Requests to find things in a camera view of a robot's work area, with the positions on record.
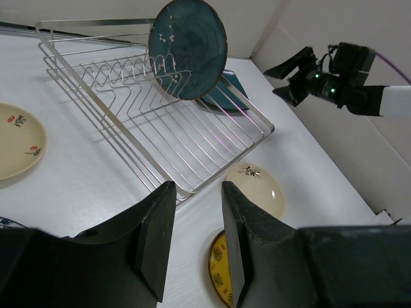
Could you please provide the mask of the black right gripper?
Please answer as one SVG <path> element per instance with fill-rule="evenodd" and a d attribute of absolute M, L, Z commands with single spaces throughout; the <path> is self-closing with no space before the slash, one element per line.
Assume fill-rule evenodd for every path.
<path fill-rule="evenodd" d="M 340 42 L 329 45 L 328 52 L 317 59 L 312 47 L 304 47 L 285 62 L 263 72 L 265 76 L 283 80 L 294 69 L 289 85 L 272 92 L 292 107 L 309 95 L 341 106 L 347 96 L 357 96 L 364 85 L 376 57 L 375 50 Z"/>

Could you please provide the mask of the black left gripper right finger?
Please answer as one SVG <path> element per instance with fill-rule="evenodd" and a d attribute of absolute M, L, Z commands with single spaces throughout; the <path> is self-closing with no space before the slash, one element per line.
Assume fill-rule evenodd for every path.
<path fill-rule="evenodd" d="M 222 184 L 236 307 L 409 307 L 410 227 L 296 229 Z"/>

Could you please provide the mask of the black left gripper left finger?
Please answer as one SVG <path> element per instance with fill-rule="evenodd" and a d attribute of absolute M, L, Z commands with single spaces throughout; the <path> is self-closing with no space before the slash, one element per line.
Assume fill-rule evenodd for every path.
<path fill-rule="evenodd" d="M 176 185 L 75 237 L 1 231 L 2 307 L 156 307 L 162 302 Z"/>

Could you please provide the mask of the dark teal square plate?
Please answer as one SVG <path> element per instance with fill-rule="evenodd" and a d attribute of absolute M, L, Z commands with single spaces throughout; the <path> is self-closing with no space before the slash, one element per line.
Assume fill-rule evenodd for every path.
<path fill-rule="evenodd" d="M 224 70 L 222 76 L 237 90 L 239 90 L 246 98 L 248 97 L 244 91 L 239 79 L 234 71 Z M 213 88 L 208 95 L 199 99 L 205 104 L 211 106 L 220 106 L 225 111 L 248 110 L 249 108 L 221 81 Z"/>

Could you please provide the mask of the teal round blossom plate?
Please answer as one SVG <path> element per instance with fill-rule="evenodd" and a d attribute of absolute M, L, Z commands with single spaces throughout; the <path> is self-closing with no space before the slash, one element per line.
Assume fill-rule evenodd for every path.
<path fill-rule="evenodd" d="M 171 1 L 152 24 L 148 54 L 159 85 L 169 95 L 201 98 L 219 82 L 225 68 L 224 25 L 205 1 Z"/>

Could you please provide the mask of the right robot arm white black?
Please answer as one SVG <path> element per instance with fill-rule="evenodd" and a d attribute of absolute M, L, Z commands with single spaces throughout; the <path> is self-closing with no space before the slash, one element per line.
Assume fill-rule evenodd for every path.
<path fill-rule="evenodd" d="M 317 59 L 305 47 L 285 62 L 264 72 L 288 85 L 273 90 L 289 105 L 296 107 L 309 95 L 328 101 L 338 108 L 361 116 L 410 116 L 410 85 L 366 85 L 372 64 L 379 54 L 356 44 L 330 45 Z"/>

